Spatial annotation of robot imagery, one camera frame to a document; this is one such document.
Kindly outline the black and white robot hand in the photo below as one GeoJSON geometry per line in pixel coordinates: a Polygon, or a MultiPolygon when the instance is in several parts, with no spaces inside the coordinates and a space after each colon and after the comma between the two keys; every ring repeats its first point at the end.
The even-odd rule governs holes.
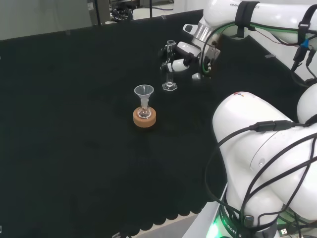
{"type": "Polygon", "coordinates": [[[169,40],[158,55],[164,59],[160,70],[166,75],[170,76],[173,73],[185,71],[190,66],[197,64],[202,72],[193,76],[193,79],[200,79],[201,75],[211,75],[211,69],[220,55],[220,50],[215,46],[207,45],[202,53],[201,49],[194,45],[169,40]]]}

